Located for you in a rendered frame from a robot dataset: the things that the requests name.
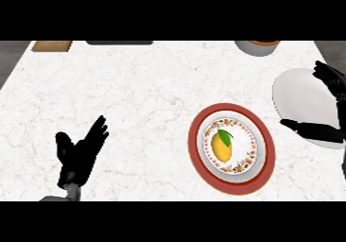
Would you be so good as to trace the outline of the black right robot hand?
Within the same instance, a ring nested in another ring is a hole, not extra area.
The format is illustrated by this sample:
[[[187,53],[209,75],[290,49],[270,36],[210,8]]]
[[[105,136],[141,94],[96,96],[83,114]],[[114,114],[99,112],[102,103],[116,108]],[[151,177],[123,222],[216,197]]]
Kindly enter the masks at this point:
[[[335,96],[339,129],[326,124],[298,122],[292,119],[283,119],[281,124],[304,138],[333,143],[346,143],[346,75],[320,60],[315,62],[312,75],[323,81]],[[342,171],[346,181],[346,147]]]

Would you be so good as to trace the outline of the grey pot with brown rim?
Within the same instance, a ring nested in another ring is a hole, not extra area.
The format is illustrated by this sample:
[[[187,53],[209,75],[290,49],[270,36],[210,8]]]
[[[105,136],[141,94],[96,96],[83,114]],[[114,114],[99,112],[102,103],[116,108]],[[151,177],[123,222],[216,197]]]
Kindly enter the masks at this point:
[[[235,41],[238,49],[255,57],[271,55],[277,49],[280,41]]]

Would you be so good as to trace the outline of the red round placemat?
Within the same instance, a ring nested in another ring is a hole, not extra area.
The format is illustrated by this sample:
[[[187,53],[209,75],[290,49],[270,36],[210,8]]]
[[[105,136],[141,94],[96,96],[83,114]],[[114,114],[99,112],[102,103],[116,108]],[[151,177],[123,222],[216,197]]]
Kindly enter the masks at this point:
[[[203,123],[206,119],[213,114],[219,114],[221,112],[231,112],[234,114],[240,114],[247,119],[247,121],[253,124],[261,138],[262,151],[259,152],[259,158],[262,160],[262,167],[258,175],[249,181],[244,181],[244,182],[231,182],[219,178],[210,171],[210,168],[207,167],[203,156],[200,154],[200,149],[199,149],[200,128],[203,127]],[[275,144],[274,144],[268,127],[265,126],[261,118],[249,109],[246,109],[244,107],[233,103],[218,103],[206,107],[196,115],[190,125],[187,147],[188,147],[188,153],[190,153],[190,160],[193,162],[197,173],[201,179],[206,181],[206,183],[210,185],[210,187],[215,190],[221,191],[222,193],[231,196],[246,196],[258,193],[258,191],[270,182],[270,179],[274,173]]]

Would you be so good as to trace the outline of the brown wooden cutting board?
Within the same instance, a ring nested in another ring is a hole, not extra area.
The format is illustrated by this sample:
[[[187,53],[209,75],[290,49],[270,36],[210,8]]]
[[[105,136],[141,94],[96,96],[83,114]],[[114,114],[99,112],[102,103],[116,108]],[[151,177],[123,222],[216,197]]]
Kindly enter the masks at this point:
[[[37,41],[33,47],[34,52],[67,52],[71,41]]]

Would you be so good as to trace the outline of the yellow lemon with green leaf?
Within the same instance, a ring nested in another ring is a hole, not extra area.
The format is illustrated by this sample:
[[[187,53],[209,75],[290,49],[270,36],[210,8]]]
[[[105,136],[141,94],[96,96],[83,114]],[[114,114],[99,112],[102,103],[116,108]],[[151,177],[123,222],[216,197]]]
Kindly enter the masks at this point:
[[[234,136],[225,130],[219,130],[212,136],[212,151],[222,163],[227,163],[233,158],[233,140]]]

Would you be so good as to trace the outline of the plain white plate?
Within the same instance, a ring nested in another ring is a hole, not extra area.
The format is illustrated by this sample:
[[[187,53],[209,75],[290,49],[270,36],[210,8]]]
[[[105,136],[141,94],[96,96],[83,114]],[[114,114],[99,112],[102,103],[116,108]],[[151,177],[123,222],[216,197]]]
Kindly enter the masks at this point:
[[[339,129],[335,96],[312,73],[312,69],[295,68],[277,77],[272,86],[277,112],[281,119],[330,125]]]

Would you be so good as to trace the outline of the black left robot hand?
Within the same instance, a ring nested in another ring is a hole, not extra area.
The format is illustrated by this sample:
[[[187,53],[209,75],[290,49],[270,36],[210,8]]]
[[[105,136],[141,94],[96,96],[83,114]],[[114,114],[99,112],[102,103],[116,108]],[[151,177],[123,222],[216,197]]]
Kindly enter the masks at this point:
[[[64,189],[70,183],[83,186],[107,138],[110,136],[107,118],[99,116],[86,135],[86,138],[73,143],[65,132],[56,133],[58,158],[62,163],[58,187]]]

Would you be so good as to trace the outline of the white floral-rimmed plate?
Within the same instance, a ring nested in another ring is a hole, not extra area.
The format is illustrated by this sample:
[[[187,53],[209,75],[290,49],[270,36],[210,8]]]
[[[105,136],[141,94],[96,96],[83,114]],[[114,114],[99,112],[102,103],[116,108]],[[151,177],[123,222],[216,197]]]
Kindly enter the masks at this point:
[[[225,130],[233,136],[233,158],[222,163],[215,157],[210,141],[219,130]],[[246,182],[259,173],[261,160],[261,136],[247,119],[231,112],[213,114],[204,121],[199,132],[199,149],[204,163],[213,174],[228,182]]]

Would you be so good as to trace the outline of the dark grey flat appliance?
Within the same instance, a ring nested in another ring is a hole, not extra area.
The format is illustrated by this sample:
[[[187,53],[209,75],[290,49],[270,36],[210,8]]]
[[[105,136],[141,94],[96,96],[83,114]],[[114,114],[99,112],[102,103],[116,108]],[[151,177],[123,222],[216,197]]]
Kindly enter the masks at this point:
[[[151,45],[154,41],[86,41],[91,45]]]

